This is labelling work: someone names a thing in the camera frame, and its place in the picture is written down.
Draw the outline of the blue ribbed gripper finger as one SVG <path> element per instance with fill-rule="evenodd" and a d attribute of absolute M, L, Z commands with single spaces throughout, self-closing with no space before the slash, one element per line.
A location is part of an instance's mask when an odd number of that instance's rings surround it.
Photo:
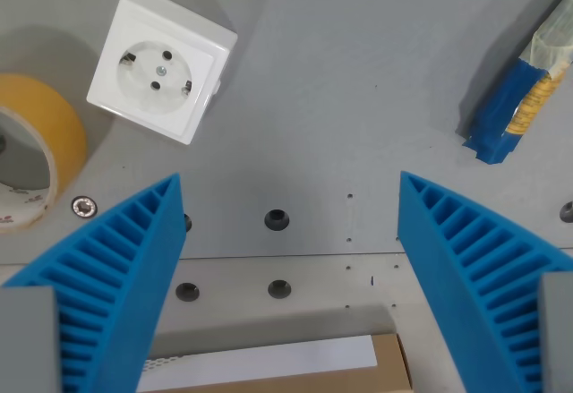
<path fill-rule="evenodd" d="M 65 392 L 134 392 L 184 247 L 180 176 L 115 205 L 4 282 L 56 295 Z"/>
<path fill-rule="evenodd" d="M 468 392 L 540 392 L 537 293 L 572 259 L 496 212 L 409 172 L 398 240 Z"/>

